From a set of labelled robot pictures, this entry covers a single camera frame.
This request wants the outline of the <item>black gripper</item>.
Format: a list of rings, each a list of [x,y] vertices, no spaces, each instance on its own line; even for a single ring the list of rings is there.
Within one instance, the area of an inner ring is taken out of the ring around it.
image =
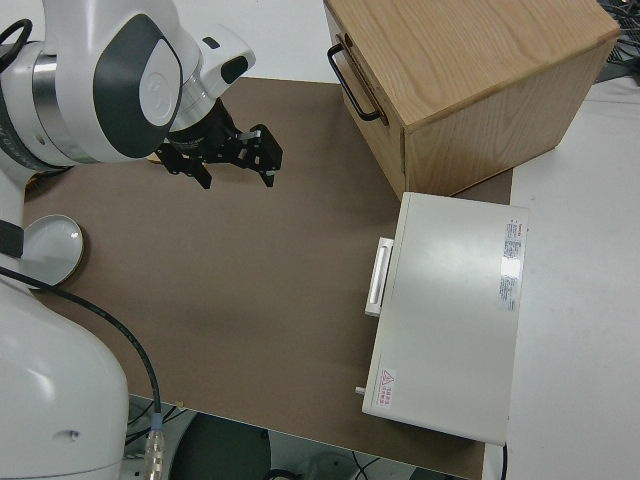
[[[230,163],[257,172],[264,184],[274,185],[281,169],[283,150],[266,125],[258,124],[241,133],[221,98],[195,124],[171,131],[168,143],[156,149],[165,169],[185,174],[203,189],[210,189],[212,175],[203,163]]]

